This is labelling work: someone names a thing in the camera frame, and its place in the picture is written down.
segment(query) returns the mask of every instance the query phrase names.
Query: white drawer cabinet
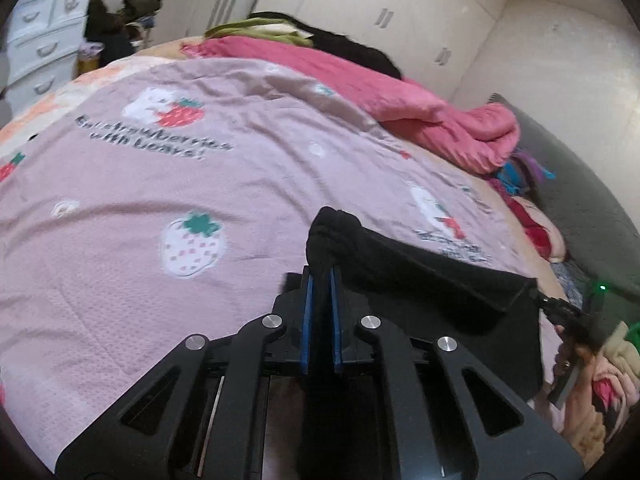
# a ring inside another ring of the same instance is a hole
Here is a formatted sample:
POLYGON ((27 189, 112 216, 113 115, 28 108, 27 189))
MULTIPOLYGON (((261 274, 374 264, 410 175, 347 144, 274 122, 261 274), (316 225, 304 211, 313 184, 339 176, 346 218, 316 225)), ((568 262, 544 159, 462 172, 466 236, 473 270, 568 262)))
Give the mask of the white drawer cabinet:
POLYGON ((74 78, 76 54, 58 59, 15 82, 6 90, 5 99, 15 117, 35 104, 47 92, 60 88, 74 78))
POLYGON ((44 34, 23 36, 9 43, 9 85, 47 63, 78 51, 84 34, 84 18, 61 22, 44 34))
POLYGON ((14 116, 71 81, 89 0, 19 0, 6 28, 6 101, 14 116))

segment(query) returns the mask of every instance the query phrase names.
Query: pink blanket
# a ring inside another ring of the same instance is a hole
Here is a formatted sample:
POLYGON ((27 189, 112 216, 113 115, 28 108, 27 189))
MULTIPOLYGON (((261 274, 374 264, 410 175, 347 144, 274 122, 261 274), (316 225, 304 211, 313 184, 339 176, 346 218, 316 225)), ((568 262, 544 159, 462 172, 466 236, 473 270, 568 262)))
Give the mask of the pink blanket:
POLYGON ((231 36, 184 44, 191 57, 268 60, 318 79, 392 134, 470 173, 501 168, 520 139, 516 118, 499 104, 462 112, 415 82, 403 82, 319 50, 231 36))

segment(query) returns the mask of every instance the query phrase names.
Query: wardrobe handle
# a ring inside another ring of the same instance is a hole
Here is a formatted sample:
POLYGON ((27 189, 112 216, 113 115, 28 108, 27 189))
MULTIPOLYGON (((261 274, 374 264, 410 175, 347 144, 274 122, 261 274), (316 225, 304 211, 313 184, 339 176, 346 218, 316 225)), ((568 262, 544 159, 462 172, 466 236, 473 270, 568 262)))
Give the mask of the wardrobe handle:
POLYGON ((445 66, 449 62, 450 57, 451 51, 447 47, 443 47, 443 49, 438 54, 438 57, 435 59, 435 63, 440 66, 445 66))
POLYGON ((36 52, 40 57, 47 57, 49 54, 53 53, 57 46, 58 42, 56 41, 55 43, 51 43, 50 45, 41 46, 36 52))
POLYGON ((31 23, 33 20, 35 20, 38 16, 40 15, 40 11, 38 12, 34 12, 33 14, 27 14, 26 16, 22 17, 22 20, 25 23, 31 23))
POLYGON ((380 28, 387 28, 389 25, 389 22, 391 22, 391 20, 393 19, 394 13, 393 12, 388 12, 387 15, 385 16, 385 20, 382 22, 382 25, 380 25, 380 28))
POLYGON ((389 9, 382 9, 382 12, 380 12, 380 15, 378 16, 378 19, 376 20, 374 25, 379 25, 380 23, 382 23, 382 20, 384 20, 385 18, 385 14, 388 12, 389 12, 389 9))
POLYGON ((48 92, 51 88, 51 86, 53 85, 53 80, 55 79, 55 76, 52 77, 51 79, 49 79, 48 83, 42 83, 39 84, 37 86, 33 87, 34 92, 36 92, 36 94, 38 95, 42 95, 45 94, 46 92, 48 92))

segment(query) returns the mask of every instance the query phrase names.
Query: strawberry print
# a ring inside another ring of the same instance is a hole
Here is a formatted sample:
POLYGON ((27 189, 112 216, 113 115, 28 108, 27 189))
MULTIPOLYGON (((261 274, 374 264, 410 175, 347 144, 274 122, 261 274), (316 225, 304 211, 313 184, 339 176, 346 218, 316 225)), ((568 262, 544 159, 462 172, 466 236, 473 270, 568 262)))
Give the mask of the strawberry print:
POLYGON ((436 218, 438 222, 442 222, 447 228, 453 231, 454 236, 457 240, 464 240, 466 238, 462 227, 455 218, 436 218))
POLYGON ((202 104, 190 99, 181 99, 180 102, 170 111, 159 113, 160 120, 158 124, 165 128, 177 128, 179 126, 187 126, 199 121, 204 117, 202 104))
POLYGON ((222 226, 195 213, 169 224, 161 247, 164 268, 178 278, 192 278, 214 266, 223 251, 222 226))
POLYGON ((202 103, 185 97, 178 99, 175 94, 168 88, 149 87, 124 107, 122 115, 165 128, 188 126, 204 117, 202 103))
POLYGON ((8 163, 4 166, 0 166, 0 182, 11 175, 15 168, 24 160, 24 153, 18 152, 8 163))

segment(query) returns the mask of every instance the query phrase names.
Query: hanging clothes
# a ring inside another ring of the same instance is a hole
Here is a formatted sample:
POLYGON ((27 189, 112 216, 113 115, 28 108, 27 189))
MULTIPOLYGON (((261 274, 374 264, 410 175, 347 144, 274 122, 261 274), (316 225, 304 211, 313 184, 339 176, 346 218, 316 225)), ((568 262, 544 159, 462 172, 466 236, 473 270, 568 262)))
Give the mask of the hanging clothes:
POLYGON ((365 46, 356 43, 355 41, 351 41, 346 36, 327 32, 321 28, 310 27, 306 23, 300 22, 296 18, 281 12, 253 12, 249 17, 276 18, 291 22, 300 30, 305 30, 313 35, 311 37, 311 41, 313 42, 315 49, 341 57, 342 59, 346 59, 352 63, 393 77, 394 79, 402 79, 400 69, 393 64, 391 58, 384 52, 380 52, 370 46, 365 46))

